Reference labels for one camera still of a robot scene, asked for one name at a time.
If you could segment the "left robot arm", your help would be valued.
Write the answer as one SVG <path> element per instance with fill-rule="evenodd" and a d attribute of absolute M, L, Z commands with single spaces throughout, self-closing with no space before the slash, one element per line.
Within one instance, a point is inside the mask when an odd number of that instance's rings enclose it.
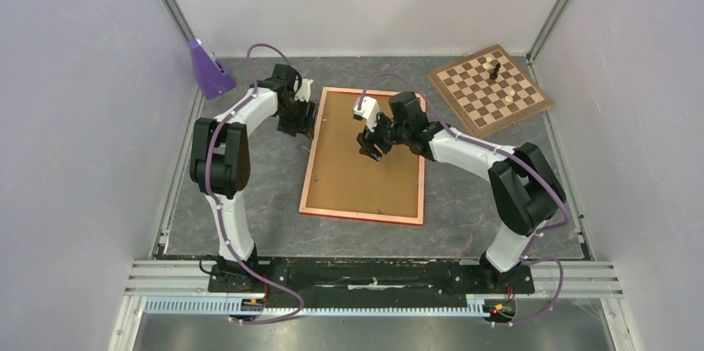
<path fill-rule="evenodd" d="M 312 137 L 318 108 L 312 85 L 292 66 L 277 64 L 232 108 L 193 126 L 189 176 L 212 209 L 218 232 L 218 255 L 208 270 L 211 292 L 254 292 L 262 282 L 244 207 L 252 171 L 249 137 L 268 118 L 284 134 Z"/>

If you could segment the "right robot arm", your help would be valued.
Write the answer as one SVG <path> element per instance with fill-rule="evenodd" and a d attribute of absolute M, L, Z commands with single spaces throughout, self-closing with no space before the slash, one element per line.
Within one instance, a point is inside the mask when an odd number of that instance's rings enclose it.
<path fill-rule="evenodd" d="M 361 154 L 380 161 L 392 147 L 405 145 L 428 161 L 450 164 L 488 181 L 501 225 L 479 262 L 481 284 L 500 291 L 516 277 L 530 241 L 559 210 L 565 193 L 545 155 L 534 144 L 488 143 L 431 121 L 411 91 L 393 95 L 391 114 L 376 99 L 361 95 L 353 117 L 364 122 L 357 135 Z"/>

